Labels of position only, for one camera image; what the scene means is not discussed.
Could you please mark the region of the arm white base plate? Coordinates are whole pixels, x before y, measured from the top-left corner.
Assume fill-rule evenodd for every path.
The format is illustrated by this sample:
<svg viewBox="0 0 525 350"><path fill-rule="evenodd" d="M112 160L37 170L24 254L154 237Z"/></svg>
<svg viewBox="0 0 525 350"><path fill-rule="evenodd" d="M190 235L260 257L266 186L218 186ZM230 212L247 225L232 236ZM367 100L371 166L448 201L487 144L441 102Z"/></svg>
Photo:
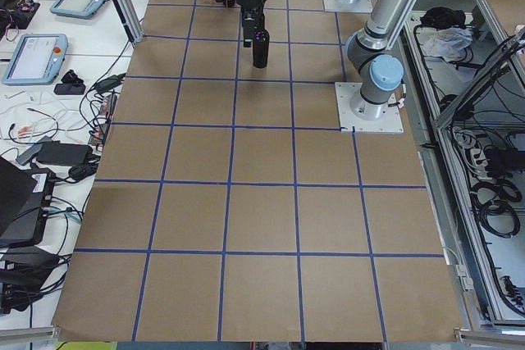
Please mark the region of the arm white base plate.
<svg viewBox="0 0 525 350"><path fill-rule="evenodd" d="M348 12L369 14L372 12L371 0L323 0L324 10L329 12Z"/></svg>
<svg viewBox="0 0 525 350"><path fill-rule="evenodd" d="M335 83L340 131L362 134L402 134L402 124L395 94L380 105L361 96L361 83Z"/></svg>

